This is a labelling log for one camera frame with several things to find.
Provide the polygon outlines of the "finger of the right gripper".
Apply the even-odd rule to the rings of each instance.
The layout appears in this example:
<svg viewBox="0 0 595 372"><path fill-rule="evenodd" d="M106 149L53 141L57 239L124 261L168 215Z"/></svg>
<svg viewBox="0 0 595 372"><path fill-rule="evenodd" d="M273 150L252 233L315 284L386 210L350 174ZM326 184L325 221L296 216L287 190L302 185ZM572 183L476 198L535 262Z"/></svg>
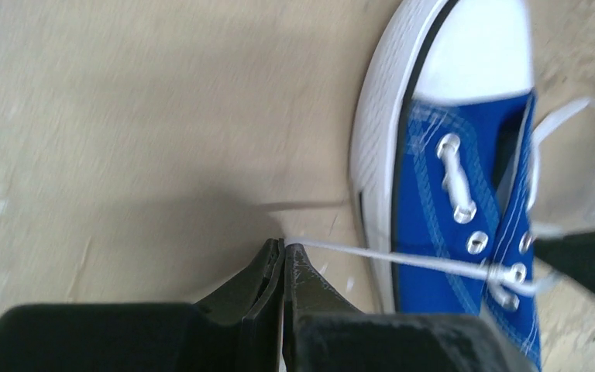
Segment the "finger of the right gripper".
<svg viewBox="0 0 595 372"><path fill-rule="evenodd" d="M535 255L595 295L595 231L538 237Z"/></svg>

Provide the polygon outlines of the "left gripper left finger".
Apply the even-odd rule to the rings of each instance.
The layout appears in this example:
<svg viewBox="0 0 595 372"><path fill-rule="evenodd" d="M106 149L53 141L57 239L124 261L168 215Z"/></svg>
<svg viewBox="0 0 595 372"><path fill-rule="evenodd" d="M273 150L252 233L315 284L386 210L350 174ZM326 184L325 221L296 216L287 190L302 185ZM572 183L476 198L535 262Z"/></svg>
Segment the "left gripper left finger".
<svg viewBox="0 0 595 372"><path fill-rule="evenodd" d="M14 307L0 318L0 371L275 371L284 258L267 240L194 304Z"/></svg>

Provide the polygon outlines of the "blue canvas sneaker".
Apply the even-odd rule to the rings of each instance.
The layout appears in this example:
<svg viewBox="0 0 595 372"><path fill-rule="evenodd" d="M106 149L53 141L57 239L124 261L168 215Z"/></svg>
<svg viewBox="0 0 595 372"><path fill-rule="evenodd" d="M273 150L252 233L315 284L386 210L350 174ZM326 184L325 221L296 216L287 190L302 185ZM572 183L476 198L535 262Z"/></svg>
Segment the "blue canvas sneaker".
<svg viewBox="0 0 595 372"><path fill-rule="evenodd" d="M403 1L373 53L349 172L366 246L533 278L536 105L524 1Z"/></svg>

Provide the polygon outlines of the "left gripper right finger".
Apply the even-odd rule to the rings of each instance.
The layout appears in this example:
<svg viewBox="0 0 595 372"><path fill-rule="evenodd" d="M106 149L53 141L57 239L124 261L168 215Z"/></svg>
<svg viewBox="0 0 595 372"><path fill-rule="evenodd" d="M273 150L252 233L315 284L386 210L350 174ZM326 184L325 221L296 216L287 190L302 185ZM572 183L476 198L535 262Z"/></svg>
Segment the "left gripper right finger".
<svg viewBox="0 0 595 372"><path fill-rule="evenodd" d="M286 248L283 358L289 371L532 371L485 316L366 314Z"/></svg>

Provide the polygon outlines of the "white shoelace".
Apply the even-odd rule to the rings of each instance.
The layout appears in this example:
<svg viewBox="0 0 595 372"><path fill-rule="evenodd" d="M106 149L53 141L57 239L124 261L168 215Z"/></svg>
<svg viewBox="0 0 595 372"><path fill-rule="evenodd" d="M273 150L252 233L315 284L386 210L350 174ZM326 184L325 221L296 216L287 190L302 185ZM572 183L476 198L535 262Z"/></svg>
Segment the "white shoelace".
<svg viewBox="0 0 595 372"><path fill-rule="evenodd" d="M587 106L594 105L595 100L591 97L582 97L567 103L561 108L549 113L535 128L532 135L534 144L532 154L534 155L534 170L529 176L534 189L538 188L540 171L540 150L541 142L553 133L567 120L577 115ZM477 207L472 200L469 191L469 182L463 166L461 165L459 147L461 139L454 133L444 135L436 147L437 158L442 160L445 168L445 175L442 186L450 193L450 202L453 207L453 217L458 223L468 223L476 213ZM537 294L553 288L562 279L562 275L554 270L546 277L533 281L526 280L526 271L519 270L518 265L505 267L503 264L481 265L465 261L451 260L440 257L425 257L406 253L379 253L377 251L364 249L356 246L345 246L341 244L326 243L313 239L286 239L285 244L301 244L327 250L334 250L343 253L350 253L360 257L382 260L395 264L403 264L412 267L420 267L429 270L436 270L446 274L460 277L468 277L475 280L482 280L489 284L497 284L511 289L513 292L532 298Z"/></svg>

